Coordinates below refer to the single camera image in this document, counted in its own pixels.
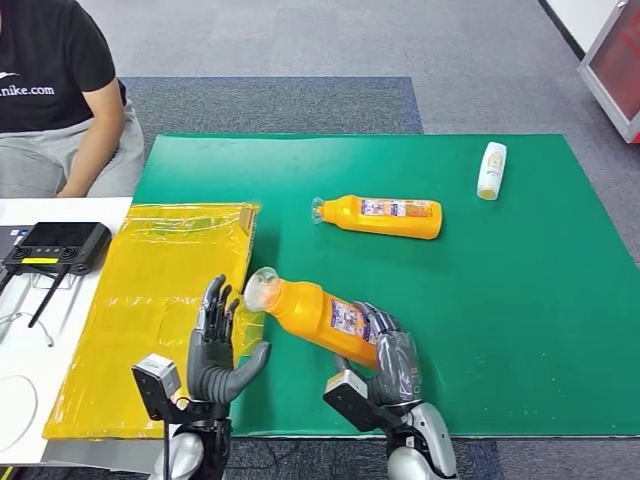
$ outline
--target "yellow plastic bag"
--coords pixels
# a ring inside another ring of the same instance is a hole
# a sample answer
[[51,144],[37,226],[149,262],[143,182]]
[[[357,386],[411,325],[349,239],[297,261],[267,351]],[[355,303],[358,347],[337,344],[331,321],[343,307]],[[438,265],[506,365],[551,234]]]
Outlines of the yellow plastic bag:
[[[157,353],[175,362],[184,383],[202,294],[220,273],[233,286],[232,296],[239,293],[257,211],[254,204],[132,206],[109,248],[44,436],[162,438],[131,367]],[[263,317],[238,308],[234,360],[259,341],[263,325]],[[183,386],[177,395],[188,394]]]

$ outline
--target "black antenna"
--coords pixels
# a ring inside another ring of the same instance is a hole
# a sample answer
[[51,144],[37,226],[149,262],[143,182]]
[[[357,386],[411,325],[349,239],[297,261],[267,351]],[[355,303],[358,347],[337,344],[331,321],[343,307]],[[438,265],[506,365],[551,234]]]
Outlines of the black antenna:
[[31,321],[29,322],[29,328],[33,328],[33,326],[35,325],[35,322],[37,322],[38,319],[40,318],[40,315],[42,315],[42,312],[44,312],[45,308],[47,307],[47,304],[49,303],[49,300],[51,300],[51,297],[53,297],[54,294],[56,293],[56,290],[58,289],[60,284],[62,283],[62,279],[63,279],[67,273],[69,273],[69,270],[71,270],[70,264],[66,264],[62,267],[62,271],[54,279],[54,283],[51,285],[51,288],[50,288],[49,291],[47,292],[47,295],[45,296],[45,298],[42,300],[42,303],[41,303],[40,306],[38,307],[38,310],[36,310],[35,313],[33,314],[32,317],[31,317]]

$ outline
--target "wire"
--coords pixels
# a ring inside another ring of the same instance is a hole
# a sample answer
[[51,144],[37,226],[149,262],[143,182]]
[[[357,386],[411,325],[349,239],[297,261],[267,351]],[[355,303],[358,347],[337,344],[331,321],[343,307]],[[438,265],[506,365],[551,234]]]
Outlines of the wire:
[[[23,315],[28,315],[29,317],[33,317],[33,315],[32,315],[29,312],[11,313],[10,315],[5,315],[4,317],[0,317],[0,327],[2,327],[2,325],[6,325],[8,323],[14,322],[14,321],[22,317]],[[36,320],[35,323],[37,323],[38,325],[40,325],[40,327],[45,333],[45,337],[47,340],[47,346],[51,348],[51,347],[53,347],[54,345],[53,337],[49,335],[49,332],[47,331],[47,328],[42,322],[41,322],[40,320]]]
[[171,480],[169,471],[169,423],[163,422],[165,425],[165,480]]
[[27,430],[31,427],[31,424],[33,423],[33,419],[35,418],[35,412],[38,411],[38,391],[35,390],[35,385],[34,385],[33,382],[31,381],[31,379],[29,379],[29,377],[25,377],[24,375],[9,375],[8,377],[0,378],[0,382],[3,380],[10,380],[11,378],[23,378],[24,380],[26,380],[29,385],[30,385],[31,388],[33,390],[33,398],[35,400],[35,406],[33,407],[33,413],[31,414],[31,418],[29,420],[29,423],[26,424],[26,427],[24,428],[24,431],[18,435],[17,438],[10,443],[9,445],[0,450],[0,453],[6,452],[7,450],[9,450],[10,448],[20,441],[20,439],[23,437],[24,434],[26,433]]

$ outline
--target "humanoid robot hand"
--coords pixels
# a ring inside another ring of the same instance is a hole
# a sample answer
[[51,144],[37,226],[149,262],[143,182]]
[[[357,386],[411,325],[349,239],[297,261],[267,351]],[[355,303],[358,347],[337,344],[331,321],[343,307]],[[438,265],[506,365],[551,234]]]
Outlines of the humanoid robot hand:
[[237,398],[260,373],[269,360],[271,344],[260,342],[251,356],[239,368],[233,368],[231,335],[233,316],[239,304],[236,298],[226,305],[231,285],[220,275],[210,283],[198,312],[198,323],[191,333],[186,367],[186,386],[193,400],[214,402],[223,406]]
[[210,414],[204,420],[202,413],[197,421],[183,420],[185,423],[171,439],[169,474],[165,474],[163,452],[149,480],[223,478],[231,440],[231,420],[228,418],[231,402],[269,360],[271,344],[260,342],[247,361],[233,368],[231,338],[239,301],[235,299],[227,306],[232,287],[225,285],[226,280],[220,275],[207,287],[189,343],[186,387],[191,397],[189,406],[196,410],[207,405]]
[[[354,304],[375,335],[377,357],[375,376],[364,380],[368,404],[378,407],[378,412],[373,411],[358,424],[368,423],[385,433],[389,478],[457,478],[456,458],[445,421],[437,408],[422,400],[422,375],[414,339],[391,314],[371,303]],[[346,359],[335,358],[339,371],[362,377],[351,370]],[[352,406],[338,407],[341,413],[352,410]]]

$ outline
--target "white bottle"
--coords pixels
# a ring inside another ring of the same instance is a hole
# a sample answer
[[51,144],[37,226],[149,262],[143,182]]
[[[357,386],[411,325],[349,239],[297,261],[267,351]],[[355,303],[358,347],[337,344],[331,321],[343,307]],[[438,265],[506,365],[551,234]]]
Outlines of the white bottle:
[[484,200],[498,198],[504,164],[506,161],[506,147],[501,143],[489,142],[480,165],[478,177],[478,196]]

